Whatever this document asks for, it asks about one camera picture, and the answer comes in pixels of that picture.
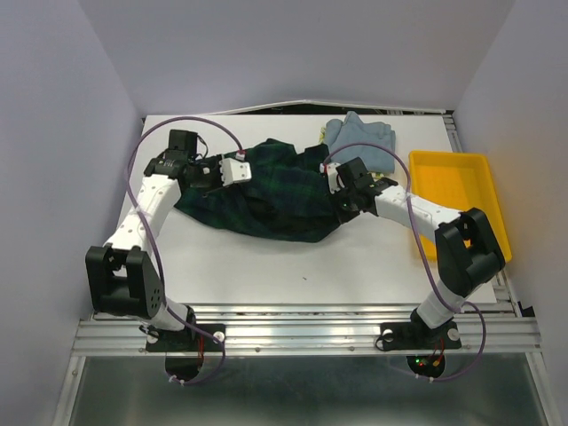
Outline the dark green skirt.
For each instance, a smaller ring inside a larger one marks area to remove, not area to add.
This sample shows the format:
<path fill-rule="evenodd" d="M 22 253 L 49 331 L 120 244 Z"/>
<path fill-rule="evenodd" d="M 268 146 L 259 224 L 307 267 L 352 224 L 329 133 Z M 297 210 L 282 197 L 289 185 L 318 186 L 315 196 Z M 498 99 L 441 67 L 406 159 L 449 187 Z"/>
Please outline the dark green skirt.
<path fill-rule="evenodd" d="M 320 175 L 328 154 L 322 144 L 299 154 L 293 145 L 268 138 L 246 152 L 250 181 L 210 193 L 187 189 L 175 209 L 204 225 L 257 238 L 322 241 L 340 226 Z"/>

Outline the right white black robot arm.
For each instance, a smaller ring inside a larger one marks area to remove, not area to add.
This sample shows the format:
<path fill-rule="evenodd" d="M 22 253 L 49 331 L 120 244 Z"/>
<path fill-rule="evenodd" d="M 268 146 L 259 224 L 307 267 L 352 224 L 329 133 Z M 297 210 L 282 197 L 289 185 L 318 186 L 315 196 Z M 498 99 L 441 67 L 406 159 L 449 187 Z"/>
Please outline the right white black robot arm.
<path fill-rule="evenodd" d="M 477 208 L 459 211 L 437 205 L 388 177 L 373 179 L 360 158 L 323 165 L 320 170 L 341 223 L 370 213 L 403 225 L 416 240 L 426 238 L 436 248 L 437 269 L 427 272 L 430 294 L 412 311 L 409 321 L 381 324 L 377 349 L 419 350 L 437 343 L 459 348 L 454 316 L 505 265 L 486 214 Z"/>

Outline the lemon print skirt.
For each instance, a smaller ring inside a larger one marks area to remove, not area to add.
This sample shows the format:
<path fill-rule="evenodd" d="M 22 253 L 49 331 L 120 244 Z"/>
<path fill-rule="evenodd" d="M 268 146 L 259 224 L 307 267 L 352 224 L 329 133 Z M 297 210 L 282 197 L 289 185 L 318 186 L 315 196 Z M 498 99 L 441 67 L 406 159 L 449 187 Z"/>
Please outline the lemon print skirt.
<path fill-rule="evenodd" d="M 318 139 L 318 143 L 321 145 L 327 145 L 327 128 L 326 127 L 321 127 L 320 131 L 319 131 L 319 139 Z"/>

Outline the light blue denim skirt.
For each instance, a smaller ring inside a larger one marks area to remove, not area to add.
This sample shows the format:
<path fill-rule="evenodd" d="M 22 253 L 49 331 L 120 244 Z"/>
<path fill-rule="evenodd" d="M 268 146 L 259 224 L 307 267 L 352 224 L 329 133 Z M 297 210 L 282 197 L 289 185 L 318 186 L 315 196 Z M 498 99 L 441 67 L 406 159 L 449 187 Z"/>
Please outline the light blue denim skirt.
<path fill-rule="evenodd" d="M 332 119 L 323 128 L 321 141 L 330 153 L 331 162 L 346 163 L 359 157 L 367 169 L 375 173 L 391 174 L 395 171 L 394 158 L 382 149 L 363 146 L 370 143 L 396 151 L 396 132 L 385 122 L 365 123 L 353 111 L 342 119 Z"/>

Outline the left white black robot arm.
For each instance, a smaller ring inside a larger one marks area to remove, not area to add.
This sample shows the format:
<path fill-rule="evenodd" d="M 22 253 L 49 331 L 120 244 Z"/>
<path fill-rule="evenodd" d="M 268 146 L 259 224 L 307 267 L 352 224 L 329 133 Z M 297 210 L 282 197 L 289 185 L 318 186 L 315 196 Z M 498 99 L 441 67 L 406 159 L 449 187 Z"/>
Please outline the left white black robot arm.
<path fill-rule="evenodd" d="M 196 132 L 172 130 L 167 148 L 146 165 L 138 191 L 128 193 L 132 205 L 122 222 L 85 256 L 96 312 L 139 320 L 149 335 L 166 335 L 180 350 L 197 341 L 195 313 L 166 297 L 157 238 L 182 192 L 219 175 L 215 160 L 200 159 L 202 141 Z"/>

